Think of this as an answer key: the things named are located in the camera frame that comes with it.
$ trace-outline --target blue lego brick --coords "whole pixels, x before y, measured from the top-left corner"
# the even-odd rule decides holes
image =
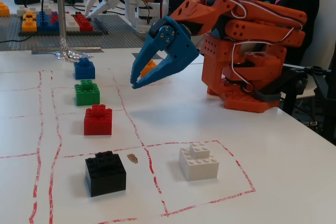
[[[79,62],[73,63],[73,68],[75,72],[75,79],[95,79],[96,70],[92,61],[87,58],[80,58]]]
[[[36,17],[36,23],[37,23],[37,30],[38,31],[59,31],[59,24],[58,20],[55,21],[54,24],[51,24],[50,22],[50,16],[46,15],[45,12],[39,12],[38,16]]]

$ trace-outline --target red lego brick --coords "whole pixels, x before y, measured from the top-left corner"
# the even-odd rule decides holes
[[[86,109],[84,135],[112,135],[112,109],[106,109],[103,104]]]
[[[76,12],[76,15],[74,16],[75,21],[79,25],[80,31],[93,31],[93,27],[91,26],[90,22],[87,18],[84,17],[82,13]]]

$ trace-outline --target white lego brick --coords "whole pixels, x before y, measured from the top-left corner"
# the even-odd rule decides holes
[[[212,153],[209,158],[193,159],[190,149],[181,148],[178,164],[187,181],[217,178],[219,162]]]
[[[79,31],[79,25],[75,21],[75,18],[71,14],[65,13],[65,24],[67,31]]]
[[[38,15],[38,10],[35,7],[29,8],[29,11],[33,12],[34,14]]]
[[[51,15],[51,7],[49,5],[43,5],[43,11],[46,13],[46,15]]]
[[[16,10],[16,15],[18,17],[22,17],[24,14],[26,14],[27,8],[24,5],[19,5],[19,8]]]
[[[190,145],[190,154],[193,159],[209,158],[210,150],[205,143],[193,143]]]

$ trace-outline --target white wire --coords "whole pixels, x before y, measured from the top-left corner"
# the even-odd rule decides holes
[[[234,3],[234,4],[236,4],[236,5],[238,5],[238,6],[240,6],[240,7],[243,9],[243,11],[244,11],[244,16],[243,16],[243,17],[239,17],[239,16],[236,16],[236,15],[234,14],[234,12],[231,10],[231,14],[232,14],[232,16],[234,16],[234,17],[237,18],[237,19],[246,18],[246,16],[247,16],[247,11],[246,11],[245,6],[242,5],[242,4],[240,3],[239,0],[237,0],[237,2],[235,2],[235,1],[233,1],[233,0],[229,0],[229,1],[232,2],[232,3]]]
[[[295,20],[295,19],[280,16],[280,15],[278,15],[276,12],[272,12],[272,11],[270,11],[270,10],[268,10],[268,9],[266,9],[266,8],[263,8],[262,6],[260,6],[260,5],[258,5],[258,4],[255,4],[254,2],[251,2],[251,1],[240,0],[240,2],[242,2],[242,3],[246,3],[246,4],[250,4],[250,5],[254,5],[254,6],[260,8],[260,9],[263,9],[264,11],[266,11],[266,12],[268,12],[268,13],[273,14],[274,16],[279,17],[279,18],[282,18],[282,19],[286,19],[286,20],[290,20],[290,21],[296,22],[296,23],[298,23],[298,24],[300,25],[300,27],[301,27],[300,30],[303,29],[302,23],[300,23],[299,21],[297,21],[297,20]]]
[[[236,74],[236,76],[238,76],[241,80],[243,80],[245,83],[247,84],[250,84],[247,80],[245,80],[240,74],[238,74],[236,71],[235,71],[235,68],[233,66],[233,61],[234,61],[234,56],[235,56],[235,48],[236,48],[236,45],[242,45],[242,44],[250,44],[250,43],[262,43],[262,44],[268,44],[268,45],[275,45],[275,44],[279,44],[281,42],[283,42],[291,33],[292,31],[294,30],[294,27],[284,36],[284,38],[279,41],[279,42],[275,42],[275,43],[271,43],[271,42],[266,42],[266,41],[260,41],[260,40],[251,40],[251,41],[242,41],[242,42],[237,42],[237,43],[234,43],[233,45],[233,49],[232,49],[232,61],[231,61],[231,68],[232,68],[232,71],[233,73]]]

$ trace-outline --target small debris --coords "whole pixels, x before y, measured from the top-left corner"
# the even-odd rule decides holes
[[[131,162],[133,162],[133,163],[135,163],[135,164],[138,163],[138,159],[137,159],[137,157],[136,157],[134,154],[128,154],[127,157],[128,157],[128,159],[129,159]]]

